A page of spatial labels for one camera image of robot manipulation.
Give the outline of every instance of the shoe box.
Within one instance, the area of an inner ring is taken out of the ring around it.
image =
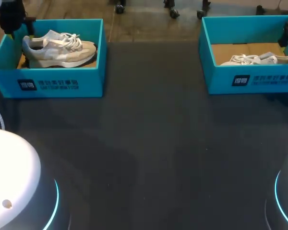
[[[281,48],[288,15],[204,17],[199,54],[209,94],[288,92],[288,64],[221,66],[234,55],[272,52]]]
[[[75,68],[29,69],[22,52],[27,34],[23,25],[14,39],[5,35],[0,44],[0,91],[5,98],[102,97],[105,81],[107,42],[102,19],[37,20],[35,37],[49,30],[80,35],[97,45],[97,55]]]

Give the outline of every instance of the cardboard bottom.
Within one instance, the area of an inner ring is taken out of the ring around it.
[[[249,44],[215,44],[212,45],[217,65],[230,61],[234,55],[261,55],[272,52],[278,56],[285,56],[278,43],[249,43]]]
[[[88,62],[84,63],[81,66],[75,67],[75,68],[95,68],[96,67],[96,55],[94,55],[94,57],[89,60]],[[20,59],[19,59],[19,63],[17,65],[17,69],[27,69],[28,68],[28,64],[25,62],[25,56],[24,54],[21,55]],[[51,66],[49,68],[64,68],[62,66]]]

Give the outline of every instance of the blue box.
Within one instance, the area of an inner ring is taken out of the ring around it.
[[[288,64],[218,66],[212,50],[213,44],[277,43],[286,22],[288,15],[204,17],[199,53],[209,94],[288,92]]]
[[[15,32],[15,39],[4,36],[0,44],[0,91],[5,98],[102,97],[105,81],[107,41],[102,19],[37,20],[35,37],[50,29],[80,35],[98,45],[95,68],[16,69],[22,55],[26,26]]]

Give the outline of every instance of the shoe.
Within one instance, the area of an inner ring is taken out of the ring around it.
[[[271,52],[262,54],[259,56],[260,64],[269,65],[269,64],[288,64],[288,56],[277,56]]]
[[[32,40],[25,36],[23,51],[30,68],[72,68],[89,61],[96,53],[96,46],[93,42],[81,41],[76,34],[49,31],[45,36]]]
[[[49,30],[48,33],[42,37],[31,38],[31,41],[34,43],[37,43],[37,42],[42,43],[44,41],[44,39],[63,40],[64,38],[65,38],[64,34],[57,33],[53,30]]]
[[[230,61],[221,64],[221,66],[241,66],[241,65],[254,65],[260,64],[261,60],[257,55],[241,56],[234,55]]]

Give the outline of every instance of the glowing blue ring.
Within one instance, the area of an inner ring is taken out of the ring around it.
[[[276,184],[277,184],[277,179],[278,179],[278,176],[280,174],[280,171],[276,177],[276,180],[275,180],[275,186],[274,186],[274,192],[275,192],[275,198],[276,198],[276,202],[277,202],[277,205],[278,205],[278,208],[280,210],[280,212],[283,214],[283,216],[285,217],[285,219],[287,220],[288,222],[288,217],[286,216],[286,214],[284,213],[283,209],[281,208],[280,204],[279,204],[279,201],[278,201],[278,198],[277,198],[277,194],[276,194]]]
[[[54,207],[53,213],[52,213],[52,215],[51,215],[48,223],[47,223],[46,226],[43,228],[43,230],[47,230],[47,229],[48,229],[48,227],[49,227],[50,224],[52,223],[52,221],[53,221],[53,219],[54,219],[54,217],[55,217],[55,215],[56,215],[56,212],[57,212],[57,210],[58,210],[58,205],[59,205],[59,187],[58,187],[58,184],[57,184],[56,180],[54,180],[54,182],[55,182],[56,188],[57,188],[57,201],[56,201],[56,205],[55,205],[55,207]]]

